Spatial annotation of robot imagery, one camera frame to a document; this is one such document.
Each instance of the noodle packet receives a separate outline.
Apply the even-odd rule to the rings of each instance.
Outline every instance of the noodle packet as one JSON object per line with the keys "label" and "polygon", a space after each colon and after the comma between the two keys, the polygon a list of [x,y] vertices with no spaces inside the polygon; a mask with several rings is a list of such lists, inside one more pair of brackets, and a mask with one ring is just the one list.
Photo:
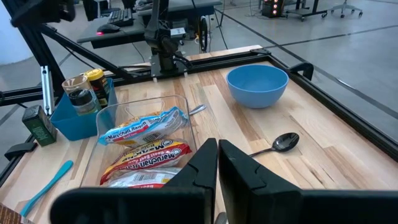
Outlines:
{"label": "noodle packet", "polygon": [[131,170],[172,167],[182,156],[191,153],[189,145],[176,140],[154,141],[122,153],[101,177],[100,185]]}
{"label": "noodle packet", "polygon": [[157,139],[163,139],[187,123],[187,115],[174,106],[168,111],[130,119],[100,136],[98,142],[103,145],[116,143],[128,147],[138,147]]}
{"label": "noodle packet", "polygon": [[128,187],[128,188],[161,188],[171,178],[173,178],[181,168],[154,168],[146,170],[136,170],[123,174],[122,176],[110,180],[108,187]]}

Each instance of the wooden table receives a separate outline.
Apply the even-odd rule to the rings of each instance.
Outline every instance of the wooden table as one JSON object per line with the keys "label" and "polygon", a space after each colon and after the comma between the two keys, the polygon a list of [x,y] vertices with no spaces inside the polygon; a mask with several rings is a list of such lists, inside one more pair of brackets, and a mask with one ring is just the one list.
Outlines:
{"label": "wooden table", "polygon": [[[244,52],[259,47],[224,50],[191,58]],[[299,133],[300,142],[293,151],[285,154],[270,152],[256,159],[303,189],[398,189],[398,164],[294,82],[289,82],[282,98],[274,106],[250,110],[239,106],[229,94],[225,77],[231,69],[158,83],[121,86],[116,88],[118,101],[177,94],[185,96],[191,108],[206,104],[208,109],[192,116],[197,146],[207,138],[227,139],[249,154],[268,148],[280,134]],[[65,161],[73,160],[75,165],[72,169],[28,216],[34,223],[48,223],[49,208],[58,195],[69,189],[98,185],[107,159],[104,152],[93,153],[95,143],[96,137],[71,142],[59,134],[55,144],[38,147],[25,154],[1,187],[0,202],[20,212]],[[223,210],[218,184],[216,214]]]}

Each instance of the black bracket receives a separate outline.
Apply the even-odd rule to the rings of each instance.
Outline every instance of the black bracket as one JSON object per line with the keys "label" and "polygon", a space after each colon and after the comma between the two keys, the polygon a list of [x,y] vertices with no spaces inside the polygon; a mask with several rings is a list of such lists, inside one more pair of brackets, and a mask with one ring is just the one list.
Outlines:
{"label": "black bracket", "polygon": [[252,53],[263,54],[263,55],[271,55],[271,52],[267,50],[265,47],[261,49],[252,49],[250,50]]}
{"label": "black bracket", "polygon": [[303,71],[303,76],[307,78],[308,80],[312,80],[312,74],[313,74],[313,65],[308,62],[302,62],[300,64],[291,66],[288,68],[289,71],[291,72],[301,72]]}
{"label": "black bracket", "polygon": [[36,146],[36,142],[25,142],[22,144],[18,144],[8,149],[4,156],[8,159],[8,161],[11,161],[12,158],[21,156],[25,154],[25,152],[32,152],[36,148]]}

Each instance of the jar lid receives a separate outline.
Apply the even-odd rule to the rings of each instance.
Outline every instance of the jar lid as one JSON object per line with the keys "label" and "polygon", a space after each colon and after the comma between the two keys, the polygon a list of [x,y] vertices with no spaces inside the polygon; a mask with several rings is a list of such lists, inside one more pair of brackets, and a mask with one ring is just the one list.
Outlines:
{"label": "jar lid", "polygon": [[99,68],[85,72],[85,77],[87,77],[90,81],[97,80],[102,76],[104,76],[104,71],[102,71],[102,69]]}
{"label": "jar lid", "polygon": [[69,100],[72,105],[81,106],[85,105],[93,99],[91,92],[89,90],[75,90],[69,93]]}

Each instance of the concrete floor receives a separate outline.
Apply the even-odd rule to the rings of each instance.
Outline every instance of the concrete floor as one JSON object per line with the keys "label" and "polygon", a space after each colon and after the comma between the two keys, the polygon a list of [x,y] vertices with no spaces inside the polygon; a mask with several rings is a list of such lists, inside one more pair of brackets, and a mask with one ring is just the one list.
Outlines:
{"label": "concrete floor", "polygon": [[[398,141],[398,0],[349,0],[363,9],[363,17],[358,13],[340,18],[335,11],[322,19],[320,15],[306,18],[301,22],[293,14],[288,19],[267,19],[250,15],[258,12],[256,0],[234,0],[232,6],[226,0],[222,31],[228,48],[261,45],[288,65],[308,61],[315,66],[313,82],[332,97],[342,102],[372,125]],[[343,0],[320,0],[319,10],[341,4]],[[121,7],[121,2],[113,1],[113,7]],[[86,29],[83,6],[76,7],[73,22],[52,24],[59,33],[76,40]],[[216,20],[211,22],[211,51],[225,49]],[[51,39],[46,41],[63,74],[74,77],[89,69],[71,56],[63,47]],[[83,44],[89,50],[116,65],[141,63],[141,56],[132,44],[124,44],[102,49],[93,49],[91,44]],[[145,42],[135,43],[145,61],[150,57],[150,48]],[[186,55],[199,53],[198,46],[186,41],[181,50]],[[27,88],[40,82],[39,65],[35,58],[0,67],[0,90],[8,91]],[[24,81],[29,75],[35,81]],[[41,101],[26,103],[27,106],[41,104]],[[11,146],[22,143],[29,136],[21,122],[24,110],[18,105],[0,107],[0,155]],[[0,170],[7,164],[0,157]]]}

